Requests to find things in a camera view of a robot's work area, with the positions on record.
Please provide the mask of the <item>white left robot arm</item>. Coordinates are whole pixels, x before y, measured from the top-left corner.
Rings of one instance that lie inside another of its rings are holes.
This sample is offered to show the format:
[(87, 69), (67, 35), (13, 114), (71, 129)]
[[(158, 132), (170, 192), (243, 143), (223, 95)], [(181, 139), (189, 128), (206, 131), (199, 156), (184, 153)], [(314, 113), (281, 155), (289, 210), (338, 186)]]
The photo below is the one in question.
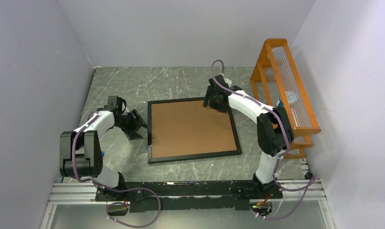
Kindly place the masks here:
[(60, 135), (60, 163), (62, 177), (78, 182), (93, 182), (107, 189), (114, 200), (122, 200), (127, 194), (124, 177), (103, 164), (100, 138), (117, 127), (128, 140), (141, 139), (140, 128), (147, 124), (137, 110), (129, 110), (125, 99), (109, 96), (107, 104), (92, 112), (82, 126)]

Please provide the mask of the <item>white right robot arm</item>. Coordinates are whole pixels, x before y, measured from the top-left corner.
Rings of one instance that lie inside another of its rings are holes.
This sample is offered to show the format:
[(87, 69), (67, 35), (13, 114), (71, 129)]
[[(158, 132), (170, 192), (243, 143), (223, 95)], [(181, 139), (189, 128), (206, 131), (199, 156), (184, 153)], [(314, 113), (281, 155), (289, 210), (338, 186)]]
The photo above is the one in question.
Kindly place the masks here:
[(261, 149), (259, 167), (254, 174), (253, 193), (264, 198), (275, 187), (277, 163), (288, 151), (294, 133), (283, 107), (272, 107), (249, 96), (238, 86), (229, 87), (222, 75), (210, 78), (203, 106), (225, 113), (235, 109), (257, 126), (257, 140)]

